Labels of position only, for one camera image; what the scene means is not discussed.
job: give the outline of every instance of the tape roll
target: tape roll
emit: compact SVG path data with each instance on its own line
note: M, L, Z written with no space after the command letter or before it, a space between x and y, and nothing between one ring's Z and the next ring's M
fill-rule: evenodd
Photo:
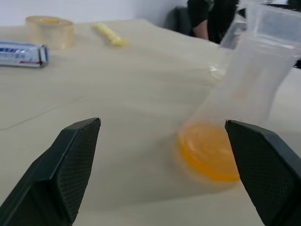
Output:
M29 16L26 25L32 43L45 44L49 49L65 49L75 44L71 21L53 16Z

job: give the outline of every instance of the yellow object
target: yellow object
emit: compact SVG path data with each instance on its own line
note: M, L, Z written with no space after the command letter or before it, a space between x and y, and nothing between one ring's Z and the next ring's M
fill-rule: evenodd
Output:
M105 36L111 45L116 47L125 47L127 46L127 42L119 37L114 31L112 31L107 25L102 23L95 24L95 28Z
M26 25L32 43L45 44L49 49L65 49L75 44L71 21L53 16L29 16Z
M210 122L185 126L178 137L185 162L213 181L237 181L239 173L227 132Z

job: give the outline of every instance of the tabletop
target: tabletop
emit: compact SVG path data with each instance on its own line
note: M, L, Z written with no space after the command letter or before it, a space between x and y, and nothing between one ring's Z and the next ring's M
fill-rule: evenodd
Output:
M217 83L216 45L144 20L107 25L130 45L111 47L79 24L75 47L51 51L49 66L0 68L0 203L60 130L100 117L75 226L263 225L241 183L196 180L176 155L179 127ZM24 27L0 28L0 38L26 41ZM280 128L301 131L300 74L292 69L277 93L271 121Z

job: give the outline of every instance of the dark shirt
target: dark shirt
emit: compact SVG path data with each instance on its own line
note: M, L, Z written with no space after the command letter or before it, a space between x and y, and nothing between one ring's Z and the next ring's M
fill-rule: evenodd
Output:
M197 27L208 20L209 40L219 44L234 18L237 4L238 0L188 0L191 26Z

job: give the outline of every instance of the background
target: background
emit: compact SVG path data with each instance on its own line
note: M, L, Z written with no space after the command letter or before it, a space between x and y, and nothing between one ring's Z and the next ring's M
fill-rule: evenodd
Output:
M0 26L23 25L27 16L58 16L75 23L144 18L162 26L167 13L187 0L5 0Z

